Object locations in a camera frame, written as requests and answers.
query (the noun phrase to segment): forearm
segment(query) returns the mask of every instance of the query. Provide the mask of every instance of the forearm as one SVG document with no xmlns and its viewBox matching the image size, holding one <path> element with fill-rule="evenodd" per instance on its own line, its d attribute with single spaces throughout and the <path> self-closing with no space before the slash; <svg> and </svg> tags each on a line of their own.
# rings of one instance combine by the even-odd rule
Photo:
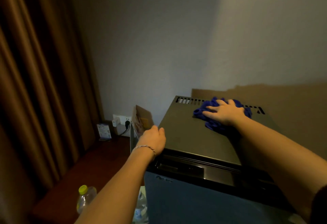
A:
<svg viewBox="0 0 327 224">
<path fill-rule="evenodd" d="M 138 148 L 81 214 L 76 224 L 130 224 L 141 182 L 153 152 Z"/>
<path fill-rule="evenodd" d="M 327 184 L 327 161 L 245 116 L 234 126 L 259 152 L 267 172 L 308 220 L 315 193 Z"/>
</svg>

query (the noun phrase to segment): person's left arm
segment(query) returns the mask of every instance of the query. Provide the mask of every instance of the person's left arm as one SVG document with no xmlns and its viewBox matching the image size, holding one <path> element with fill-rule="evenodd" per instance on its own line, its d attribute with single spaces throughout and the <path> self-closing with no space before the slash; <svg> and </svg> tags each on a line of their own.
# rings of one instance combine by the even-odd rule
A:
<svg viewBox="0 0 327 224">
<path fill-rule="evenodd" d="M 147 145 L 159 155 L 166 143 L 165 131 L 153 126 L 144 132 L 136 146 Z M 130 224 L 145 170 L 154 158 L 148 147 L 140 147 L 130 154 L 124 166 L 104 186 L 75 224 Z"/>
</svg>

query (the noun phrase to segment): bottle with yellow cap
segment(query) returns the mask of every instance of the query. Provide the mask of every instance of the bottle with yellow cap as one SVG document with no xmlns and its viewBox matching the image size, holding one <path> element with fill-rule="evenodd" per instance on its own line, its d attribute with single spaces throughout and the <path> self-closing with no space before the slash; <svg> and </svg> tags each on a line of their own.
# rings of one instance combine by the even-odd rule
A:
<svg viewBox="0 0 327 224">
<path fill-rule="evenodd" d="M 96 189 L 93 186 L 87 187 L 86 185 L 82 185 L 79 188 L 79 193 L 80 197 L 77 201 L 76 210 L 77 213 L 81 214 L 83 209 L 96 197 Z"/>
</svg>

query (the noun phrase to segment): plastic bottle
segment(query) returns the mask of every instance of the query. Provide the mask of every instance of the plastic bottle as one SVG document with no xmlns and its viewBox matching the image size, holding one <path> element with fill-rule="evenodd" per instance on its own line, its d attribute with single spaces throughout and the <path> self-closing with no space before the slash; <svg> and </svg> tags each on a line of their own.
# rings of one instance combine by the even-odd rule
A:
<svg viewBox="0 0 327 224">
<path fill-rule="evenodd" d="M 146 197 L 140 190 L 139 196 L 137 198 L 137 204 L 133 217 L 133 224 L 146 224 L 149 223 L 149 218 L 147 216 L 147 204 Z"/>
<path fill-rule="evenodd" d="M 77 201 L 76 210 L 78 214 L 81 214 L 83 209 L 96 197 L 96 189 L 93 186 L 87 187 L 86 185 L 82 185 L 79 188 L 79 193 L 80 197 Z"/>
</svg>

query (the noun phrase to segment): power cord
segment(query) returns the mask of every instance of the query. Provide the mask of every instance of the power cord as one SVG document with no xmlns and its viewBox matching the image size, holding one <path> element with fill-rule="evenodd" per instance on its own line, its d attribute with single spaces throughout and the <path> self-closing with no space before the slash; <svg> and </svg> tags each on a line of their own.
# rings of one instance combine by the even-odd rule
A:
<svg viewBox="0 0 327 224">
<path fill-rule="evenodd" d="M 130 125 L 130 121 L 125 121 L 126 130 L 124 132 L 122 132 L 119 136 L 122 136 L 123 134 L 125 134 L 129 130 L 129 125 Z"/>
</svg>

